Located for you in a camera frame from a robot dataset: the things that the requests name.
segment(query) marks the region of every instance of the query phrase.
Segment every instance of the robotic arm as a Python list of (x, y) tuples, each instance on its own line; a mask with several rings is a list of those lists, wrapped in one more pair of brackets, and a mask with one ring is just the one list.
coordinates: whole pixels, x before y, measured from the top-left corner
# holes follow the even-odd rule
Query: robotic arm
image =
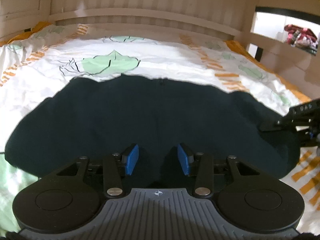
[[(320, 99), (292, 107), (260, 131), (292, 130), (301, 147), (316, 146), (319, 111)], [(283, 182), (236, 156), (217, 160), (184, 143), (177, 159), (192, 187), (124, 187), (139, 161), (136, 144), (102, 160), (79, 157), (18, 193), (12, 208), (22, 230), (0, 240), (319, 239), (295, 230), (304, 201)]]

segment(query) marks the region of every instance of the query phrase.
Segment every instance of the blue gripper pad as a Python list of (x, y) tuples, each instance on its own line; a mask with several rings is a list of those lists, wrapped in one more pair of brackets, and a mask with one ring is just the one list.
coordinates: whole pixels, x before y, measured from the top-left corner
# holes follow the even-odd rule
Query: blue gripper pad
[(125, 166), (125, 174), (131, 175), (139, 158), (139, 146), (136, 145), (128, 155), (127, 165)]
[(189, 175), (190, 173), (190, 167), (188, 163), (188, 156), (181, 147), (180, 144), (178, 144), (178, 159), (181, 165), (181, 168), (183, 170), (184, 175)]

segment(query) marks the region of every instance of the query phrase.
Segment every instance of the gray ridged plate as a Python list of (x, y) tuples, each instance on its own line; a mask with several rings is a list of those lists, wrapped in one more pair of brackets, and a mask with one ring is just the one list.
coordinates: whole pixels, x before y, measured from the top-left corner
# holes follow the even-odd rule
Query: gray ridged plate
[(51, 235), (25, 229), (20, 234), (33, 240), (287, 240), (298, 235), (294, 229), (267, 235), (239, 229), (211, 201), (194, 198), (186, 189), (132, 189), (124, 198), (108, 200), (79, 229)]

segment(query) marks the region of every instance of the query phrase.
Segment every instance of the orange bedding edge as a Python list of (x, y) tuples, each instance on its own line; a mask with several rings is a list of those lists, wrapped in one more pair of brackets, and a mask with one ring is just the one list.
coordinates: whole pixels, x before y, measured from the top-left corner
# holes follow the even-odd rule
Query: orange bedding edge
[(285, 85), (286, 89), (290, 90), (302, 103), (306, 103), (311, 101), (311, 98), (307, 97), (303, 93), (299, 91), (299, 88), (295, 85), (290, 84), (287, 80), (285, 80), (283, 77), (279, 76), (278, 74), (274, 73), (272, 70), (265, 67), (263, 64), (258, 62), (256, 59), (254, 59), (246, 50), (244, 47), (241, 46), (241, 44), (238, 41), (224, 41), (226, 45), (231, 49), (233, 52), (241, 54), (245, 56), (248, 60), (250, 60), (252, 63), (255, 63), (259, 68), (263, 69), (266, 72), (269, 72), (271, 74), (274, 74), (277, 78), (280, 79), (281, 83)]
[(49, 25), (51, 25), (51, 23), (49, 23), (49, 22), (38, 22), (37, 25), (30, 32), (21, 33), (15, 37), (13, 37), (10, 40), (0, 41), (0, 47), (2, 47), (3, 45), (9, 44), (13, 41), (25, 40), (25, 39), (29, 38), (33, 33), (39, 32), (44, 27), (47, 27)]

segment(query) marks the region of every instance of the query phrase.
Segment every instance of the silver screw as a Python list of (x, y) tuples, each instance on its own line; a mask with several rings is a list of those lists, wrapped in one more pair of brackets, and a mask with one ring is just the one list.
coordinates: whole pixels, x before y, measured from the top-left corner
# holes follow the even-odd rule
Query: silver screw
[(119, 196), (122, 194), (122, 189), (118, 188), (118, 187), (112, 187), (110, 189), (107, 190), (107, 193), (110, 195), (110, 196)]
[(195, 193), (199, 196), (207, 196), (211, 193), (211, 191), (206, 187), (199, 187), (195, 190)]

